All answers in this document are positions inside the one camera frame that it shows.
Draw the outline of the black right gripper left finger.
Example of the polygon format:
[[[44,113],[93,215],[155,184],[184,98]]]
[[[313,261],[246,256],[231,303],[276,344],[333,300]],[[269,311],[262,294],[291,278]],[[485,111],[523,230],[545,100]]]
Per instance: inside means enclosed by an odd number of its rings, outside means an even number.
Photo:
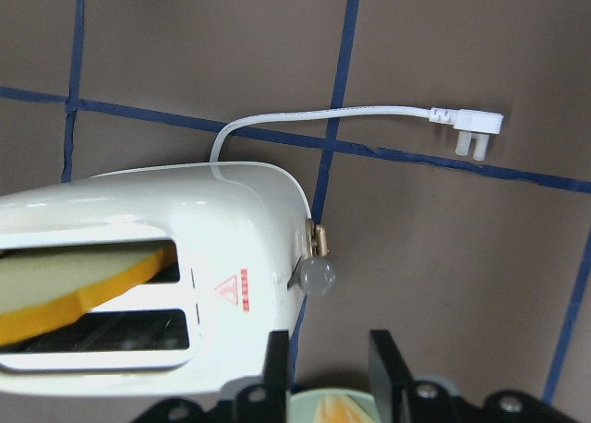
[[[289,333],[269,334],[262,374],[235,399],[237,422],[286,422],[290,388]]]

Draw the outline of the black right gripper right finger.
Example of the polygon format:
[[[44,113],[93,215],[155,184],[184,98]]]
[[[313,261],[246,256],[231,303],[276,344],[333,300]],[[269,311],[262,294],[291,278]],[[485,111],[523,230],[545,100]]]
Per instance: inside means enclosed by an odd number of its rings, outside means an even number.
[[[381,422],[411,422],[408,388],[413,376],[386,330],[371,330],[368,338],[370,390]]]

